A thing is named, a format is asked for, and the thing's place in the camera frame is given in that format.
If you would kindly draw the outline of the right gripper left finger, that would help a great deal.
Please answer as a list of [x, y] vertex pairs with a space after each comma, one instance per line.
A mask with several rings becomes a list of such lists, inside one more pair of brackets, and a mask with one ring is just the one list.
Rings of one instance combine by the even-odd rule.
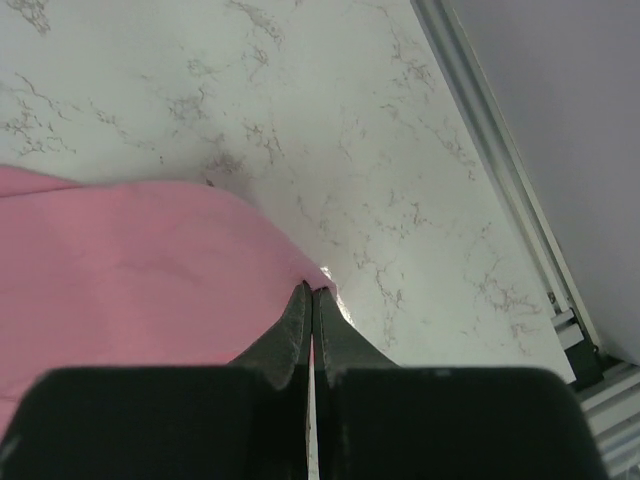
[[229, 366], [260, 372], [275, 390], [308, 383], [311, 350], [311, 288], [298, 284], [281, 317]]

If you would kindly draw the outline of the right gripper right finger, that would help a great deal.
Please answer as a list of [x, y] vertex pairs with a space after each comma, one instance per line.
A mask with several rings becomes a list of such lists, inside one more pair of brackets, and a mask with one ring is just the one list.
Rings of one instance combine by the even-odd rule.
[[348, 369], [396, 368], [341, 313], [328, 288], [312, 293], [312, 338], [317, 388], [331, 388]]

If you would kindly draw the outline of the pink t shirt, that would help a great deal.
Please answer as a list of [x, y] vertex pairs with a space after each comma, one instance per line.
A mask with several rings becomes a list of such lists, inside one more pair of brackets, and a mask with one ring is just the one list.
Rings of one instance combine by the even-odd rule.
[[224, 364], [331, 281], [223, 190], [1, 170], [1, 421], [67, 366]]

